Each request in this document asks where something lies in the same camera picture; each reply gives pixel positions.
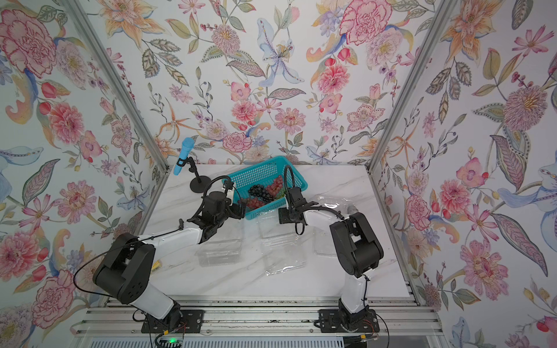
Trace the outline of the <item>black grape bunch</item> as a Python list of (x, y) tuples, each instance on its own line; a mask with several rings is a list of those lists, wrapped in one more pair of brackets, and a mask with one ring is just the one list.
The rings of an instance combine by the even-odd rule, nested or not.
[(274, 201), (274, 196), (267, 190), (264, 185), (255, 184), (251, 186), (248, 190), (248, 194), (251, 197), (255, 197), (256, 199), (262, 201), (265, 204)]

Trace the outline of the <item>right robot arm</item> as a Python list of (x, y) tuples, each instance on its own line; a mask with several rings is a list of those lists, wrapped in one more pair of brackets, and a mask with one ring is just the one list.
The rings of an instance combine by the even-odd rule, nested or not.
[(343, 213), (339, 207), (311, 202), (294, 182), (291, 166), (284, 169), (285, 200), (287, 205), (278, 211), (281, 224), (292, 224), (301, 235), (307, 226), (329, 232), (337, 259), (345, 271), (345, 284), (338, 308), (319, 310), (314, 326), (321, 333), (380, 332), (377, 314), (368, 304), (368, 274), (379, 266), (384, 257), (382, 245), (366, 216), (354, 208)]

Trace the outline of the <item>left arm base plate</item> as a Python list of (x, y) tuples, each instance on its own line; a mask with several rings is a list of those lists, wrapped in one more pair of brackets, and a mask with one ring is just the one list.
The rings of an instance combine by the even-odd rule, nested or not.
[(167, 332), (179, 334), (199, 334), (203, 324), (205, 311), (181, 309), (174, 310), (164, 319), (156, 319), (150, 315), (144, 320), (142, 334), (161, 334)]

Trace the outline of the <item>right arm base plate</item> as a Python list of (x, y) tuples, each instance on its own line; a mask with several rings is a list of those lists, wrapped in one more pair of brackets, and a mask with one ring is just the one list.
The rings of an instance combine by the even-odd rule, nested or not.
[(313, 325), (323, 334), (378, 334), (380, 327), (374, 310), (363, 309), (358, 313), (344, 310), (319, 310), (319, 317)]

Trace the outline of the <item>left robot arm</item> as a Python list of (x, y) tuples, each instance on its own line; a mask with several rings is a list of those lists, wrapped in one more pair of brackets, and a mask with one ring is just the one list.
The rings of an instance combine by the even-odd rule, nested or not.
[(233, 201), (235, 191), (232, 179), (221, 175), (207, 185), (193, 216), (178, 220), (177, 229), (143, 239), (120, 235), (96, 269), (94, 284), (121, 304), (157, 320), (165, 331), (178, 329), (184, 322), (180, 305), (150, 282), (152, 267), (160, 258), (207, 242), (229, 218), (243, 219), (246, 204)]

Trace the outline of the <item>teal plastic mesh basket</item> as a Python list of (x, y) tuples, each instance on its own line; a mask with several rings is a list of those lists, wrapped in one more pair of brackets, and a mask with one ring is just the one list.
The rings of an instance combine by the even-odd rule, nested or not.
[[(303, 178), (301, 173), (285, 157), (275, 157), (273, 159), (267, 159), (256, 165), (252, 165), (245, 169), (233, 172), (228, 176), (235, 183), (235, 187), (239, 190), (242, 198), (246, 200), (247, 198), (255, 198), (251, 197), (248, 194), (248, 190), (251, 186), (255, 184), (261, 184), (267, 187), (273, 182), (274, 178), (279, 175), (284, 175), (284, 168), (287, 165), (290, 165), (293, 168), (296, 185), (300, 187), (302, 191), (305, 191), (308, 188), (308, 183)], [(253, 220), (266, 212), (283, 207), (285, 204), (285, 198), (275, 200), (274, 197), (274, 201), (265, 204), (264, 207), (253, 211), (250, 211), (247, 208), (245, 219)]]

